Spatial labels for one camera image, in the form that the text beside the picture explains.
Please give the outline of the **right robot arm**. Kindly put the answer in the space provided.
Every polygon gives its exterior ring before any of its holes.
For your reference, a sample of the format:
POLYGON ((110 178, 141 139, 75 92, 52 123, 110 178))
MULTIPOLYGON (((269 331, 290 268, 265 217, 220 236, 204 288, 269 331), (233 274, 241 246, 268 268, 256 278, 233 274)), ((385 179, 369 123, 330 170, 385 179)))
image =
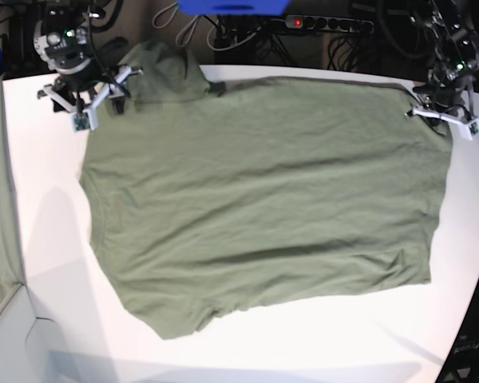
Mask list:
POLYGON ((128 41, 115 37, 96 47, 94 35, 115 26, 124 3, 115 2, 110 14, 107 1, 48 1, 44 17, 34 29, 34 49, 48 68, 58 74, 54 83, 38 90, 39 99, 48 97, 56 113, 75 113, 77 121, 90 118, 101 102, 96 87, 102 84, 117 115, 125 112, 131 97, 127 79, 142 72, 127 65, 107 66, 105 59, 126 47, 128 41))

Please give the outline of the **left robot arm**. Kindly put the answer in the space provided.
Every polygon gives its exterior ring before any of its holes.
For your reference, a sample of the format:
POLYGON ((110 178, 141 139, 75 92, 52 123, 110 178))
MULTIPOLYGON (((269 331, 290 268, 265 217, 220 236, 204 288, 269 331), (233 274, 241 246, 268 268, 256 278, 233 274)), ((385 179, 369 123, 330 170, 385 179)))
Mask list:
POLYGON ((426 83, 412 89, 418 103, 406 115, 425 118, 435 126, 451 124, 461 138, 472 140, 479 133, 473 99, 479 50, 461 21, 456 2, 410 1, 408 14, 411 24, 424 34, 428 50, 420 53, 404 50, 390 31, 384 1, 377 2, 378 26, 388 42, 410 60, 430 61, 426 83))

